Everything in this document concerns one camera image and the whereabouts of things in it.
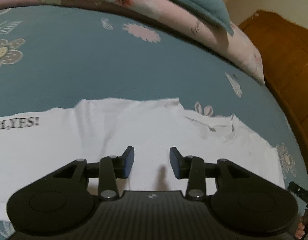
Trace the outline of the person's right hand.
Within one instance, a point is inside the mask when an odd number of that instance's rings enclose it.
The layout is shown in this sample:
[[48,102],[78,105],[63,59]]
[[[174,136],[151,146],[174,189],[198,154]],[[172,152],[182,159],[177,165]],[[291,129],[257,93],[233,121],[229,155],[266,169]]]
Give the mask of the person's right hand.
[[294,236],[296,237],[296,239],[301,239],[303,236],[305,236],[305,226],[302,222],[298,224]]

